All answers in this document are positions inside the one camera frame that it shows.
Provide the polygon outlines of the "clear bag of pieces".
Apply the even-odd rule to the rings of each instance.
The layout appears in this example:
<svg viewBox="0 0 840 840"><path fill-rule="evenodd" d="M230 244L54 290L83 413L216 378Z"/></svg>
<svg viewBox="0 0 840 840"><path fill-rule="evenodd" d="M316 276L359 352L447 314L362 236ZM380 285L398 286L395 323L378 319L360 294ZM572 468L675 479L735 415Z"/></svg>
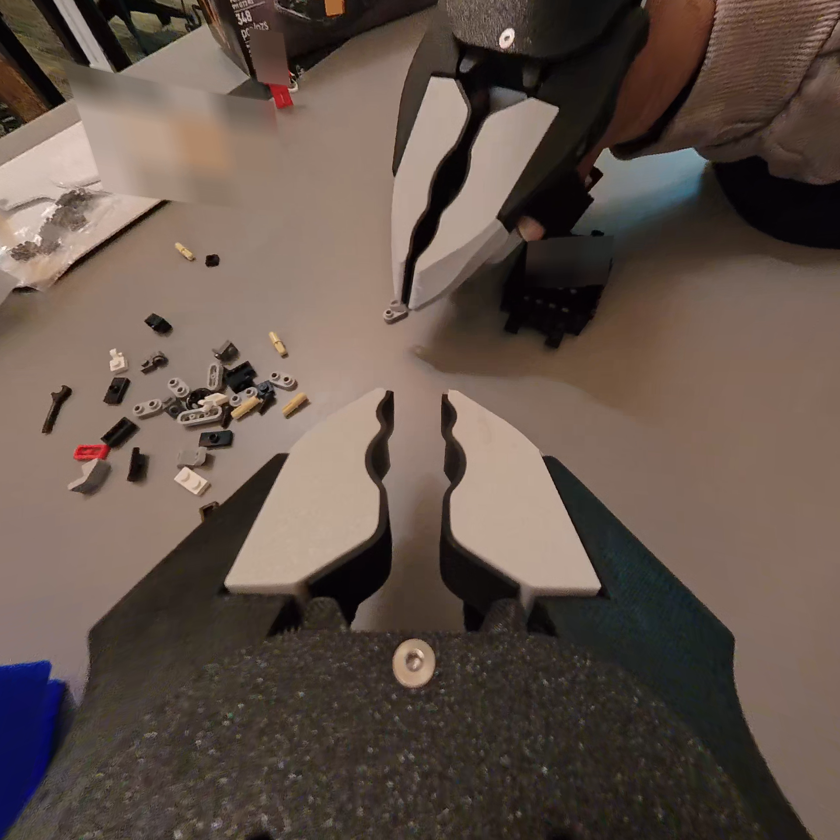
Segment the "clear bag of pieces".
<svg viewBox="0 0 840 840"><path fill-rule="evenodd" d="M2 278L16 290L53 286L98 243L113 196L92 185L2 210Z"/></svg>

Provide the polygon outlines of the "pile of small brick pieces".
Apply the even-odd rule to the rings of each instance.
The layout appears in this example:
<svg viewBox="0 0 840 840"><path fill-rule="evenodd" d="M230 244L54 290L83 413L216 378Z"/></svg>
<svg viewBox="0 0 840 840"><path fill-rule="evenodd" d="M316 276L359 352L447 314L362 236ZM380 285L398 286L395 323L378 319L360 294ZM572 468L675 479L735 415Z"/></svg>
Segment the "pile of small brick pieces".
<svg viewBox="0 0 840 840"><path fill-rule="evenodd" d="M129 361L124 352L113 348L108 352L109 371L112 374L102 402L105 406L120 407L131 387ZM133 404L110 426L97 443L79 444L73 449L72 458L80 465L80 475L67 486L68 491L84 496L97 494L111 475L112 452L127 445L140 431L139 422L156 417L169 417L185 431L201 430L196 446L182 449L176 460L175 483L196 497L210 488L208 479L198 473L207 466L208 456L220 448L230 448L235 440L231 428L234 421L256 414L264 416L275 404L280 392L293 394L281 409L285 418L294 417L309 404L305 393L299 391L296 377L284 371L270 372L258 381L252 363L239 360L238 347L225 341L212 349L213 361L207 366L206 383L192 388L180 376L169 378L164 397L155 397ZM53 434L62 408L72 397L69 385L63 384L49 395L49 408L42 423L42 435ZM126 473L130 484L144 483L149 474L151 457L138 446L131 447Z"/></svg>

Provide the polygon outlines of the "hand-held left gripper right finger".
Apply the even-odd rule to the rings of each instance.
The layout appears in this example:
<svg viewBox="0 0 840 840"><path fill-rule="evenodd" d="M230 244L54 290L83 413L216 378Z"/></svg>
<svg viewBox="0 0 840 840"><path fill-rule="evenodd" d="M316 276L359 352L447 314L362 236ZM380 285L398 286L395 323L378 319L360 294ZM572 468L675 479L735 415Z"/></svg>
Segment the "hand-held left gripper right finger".
<svg viewBox="0 0 840 840"><path fill-rule="evenodd" d="M459 391L442 400L441 575L457 597L593 597L601 581L539 448Z"/></svg>

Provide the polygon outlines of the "person's dark trousers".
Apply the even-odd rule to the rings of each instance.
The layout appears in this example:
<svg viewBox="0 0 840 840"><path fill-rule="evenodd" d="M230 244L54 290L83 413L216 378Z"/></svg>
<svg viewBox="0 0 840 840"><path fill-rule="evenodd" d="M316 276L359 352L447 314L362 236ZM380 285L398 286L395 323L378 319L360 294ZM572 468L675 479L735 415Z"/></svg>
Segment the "person's dark trousers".
<svg viewBox="0 0 840 840"><path fill-rule="evenodd" d="M839 249L839 182L781 178L755 156L711 168L729 205L752 228L791 245Z"/></svg>

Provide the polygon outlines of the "black brick plate assembly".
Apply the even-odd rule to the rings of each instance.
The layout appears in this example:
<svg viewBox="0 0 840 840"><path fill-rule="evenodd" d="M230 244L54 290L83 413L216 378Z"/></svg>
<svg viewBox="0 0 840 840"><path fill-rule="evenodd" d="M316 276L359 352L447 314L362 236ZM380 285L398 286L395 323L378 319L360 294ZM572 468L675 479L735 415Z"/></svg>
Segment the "black brick plate assembly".
<svg viewBox="0 0 840 840"><path fill-rule="evenodd" d="M504 330L534 330L551 349L567 335L580 335L599 306L613 255L614 237L598 230L517 247L501 291Z"/></svg>

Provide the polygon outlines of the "toy car box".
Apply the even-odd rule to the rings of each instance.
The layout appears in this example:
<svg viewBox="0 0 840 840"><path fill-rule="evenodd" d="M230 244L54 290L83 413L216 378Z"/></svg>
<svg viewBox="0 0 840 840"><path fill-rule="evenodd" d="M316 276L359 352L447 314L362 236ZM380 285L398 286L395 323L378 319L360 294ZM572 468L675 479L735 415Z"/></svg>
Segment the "toy car box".
<svg viewBox="0 0 840 840"><path fill-rule="evenodd" d="M220 49L245 73L232 95L268 101L300 61L318 62L357 35L434 7L433 1L201 1Z"/></svg>

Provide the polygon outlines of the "person's right hand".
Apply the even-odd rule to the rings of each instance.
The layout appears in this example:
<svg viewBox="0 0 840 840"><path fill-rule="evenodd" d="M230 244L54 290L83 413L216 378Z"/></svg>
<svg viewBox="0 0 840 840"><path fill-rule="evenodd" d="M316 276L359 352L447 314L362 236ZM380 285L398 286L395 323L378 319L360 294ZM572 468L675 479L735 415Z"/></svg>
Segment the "person's right hand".
<svg viewBox="0 0 840 840"><path fill-rule="evenodd" d="M705 59L716 2L648 1L645 9L646 44L623 79L611 122L578 164L582 183L604 150L638 151L656 143Z"/></svg>

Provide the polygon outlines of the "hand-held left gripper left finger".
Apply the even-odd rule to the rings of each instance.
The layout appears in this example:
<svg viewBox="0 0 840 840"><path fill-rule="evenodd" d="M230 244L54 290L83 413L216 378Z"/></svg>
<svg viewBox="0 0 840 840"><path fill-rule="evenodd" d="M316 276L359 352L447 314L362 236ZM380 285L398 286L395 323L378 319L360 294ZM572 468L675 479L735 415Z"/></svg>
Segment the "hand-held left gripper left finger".
<svg viewBox="0 0 840 840"><path fill-rule="evenodd" d="M379 387L292 446L227 574L228 592L372 595L383 586L393 421L394 394Z"/></svg>

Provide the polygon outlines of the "grey desk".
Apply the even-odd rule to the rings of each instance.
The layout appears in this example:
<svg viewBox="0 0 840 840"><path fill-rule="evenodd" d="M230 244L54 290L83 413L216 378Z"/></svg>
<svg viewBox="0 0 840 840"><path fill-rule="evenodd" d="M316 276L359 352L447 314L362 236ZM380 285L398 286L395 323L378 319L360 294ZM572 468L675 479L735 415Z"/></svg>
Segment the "grey desk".
<svg viewBox="0 0 840 840"><path fill-rule="evenodd" d="M310 403L236 423L210 501L324 417L393 390L392 572L353 628L459 629L438 573L440 403L465 393L566 465L727 625L773 775L814 837L838 838L837 255L743 224L691 152L605 155L583 224L615 236L615 263L580 337L552 351L504 333L490 278L385 325L393 134L424 29L417 16L376 30L305 75L291 116L314 139L281 147L277 205L163 205L48 291L6 299L2 664L48 660L79 691L91 626L201 521L174 483L195 436L165 416L111 454L99 493L68 491L74 448L126 414L102 402L109 350L129 359L128 403L169 375L197 384L226 340L272 371L276 331ZM63 384L72 397L42 435ZM135 445L150 467L133 485Z"/></svg>

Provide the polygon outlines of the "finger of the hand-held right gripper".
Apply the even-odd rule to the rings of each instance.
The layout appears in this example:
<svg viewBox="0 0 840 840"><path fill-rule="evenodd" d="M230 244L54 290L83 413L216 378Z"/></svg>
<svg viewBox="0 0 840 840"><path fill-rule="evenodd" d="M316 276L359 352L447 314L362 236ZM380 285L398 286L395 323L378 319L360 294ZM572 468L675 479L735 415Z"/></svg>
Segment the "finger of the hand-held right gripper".
<svg viewBox="0 0 840 840"><path fill-rule="evenodd" d="M482 121L466 146L463 185L441 213L429 245L415 250L408 310L447 295L501 253L510 238L502 207L557 113L548 103L514 94Z"/></svg>
<svg viewBox="0 0 840 840"><path fill-rule="evenodd" d="M392 191L392 274L395 299L411 307L412 257L417 227L426 214L434 180L457 147L469 120L469 102L453 78L431 77L408 134Z"/></svg>

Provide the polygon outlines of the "person's right forearm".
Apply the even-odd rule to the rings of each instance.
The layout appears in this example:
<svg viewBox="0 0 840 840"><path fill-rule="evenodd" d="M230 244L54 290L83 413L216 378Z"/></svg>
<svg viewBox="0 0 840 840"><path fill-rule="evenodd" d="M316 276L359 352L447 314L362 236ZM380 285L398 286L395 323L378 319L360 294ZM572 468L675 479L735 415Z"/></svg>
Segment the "person's right forearm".
<svg viewBox="0 0 840 840"><path fill-rule="evenodd" d="M839 178L838 1L720 1L690 93L645 154L762 159L812 185Z"/></svg>

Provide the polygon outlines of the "blue plastic bin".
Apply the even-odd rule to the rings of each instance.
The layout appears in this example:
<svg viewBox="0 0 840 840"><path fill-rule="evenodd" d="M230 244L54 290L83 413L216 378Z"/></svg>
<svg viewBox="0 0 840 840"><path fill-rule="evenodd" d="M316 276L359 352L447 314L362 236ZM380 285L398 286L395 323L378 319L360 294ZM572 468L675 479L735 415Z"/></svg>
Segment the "blue plastic bin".
<svg viewBox="0 0 840 840"><path fill-rule="evenodd" d="M55 753L66 684L48 660L1 667L1 834L16 821Z"/></svg>

